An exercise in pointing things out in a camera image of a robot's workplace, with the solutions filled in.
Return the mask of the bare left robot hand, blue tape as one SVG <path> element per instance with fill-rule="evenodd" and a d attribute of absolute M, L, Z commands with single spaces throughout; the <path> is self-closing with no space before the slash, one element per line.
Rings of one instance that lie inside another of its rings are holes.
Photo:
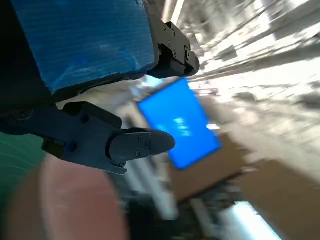
<path fill-rule="evenodd" d="M 189 39 L 145 0 L 3 0 L 0 130 L 35 135 L 60 160 L 123 175 L 127 161 L 175 147 L 161 130 L 72 98 L 120 81 L 195 75 Z"/>

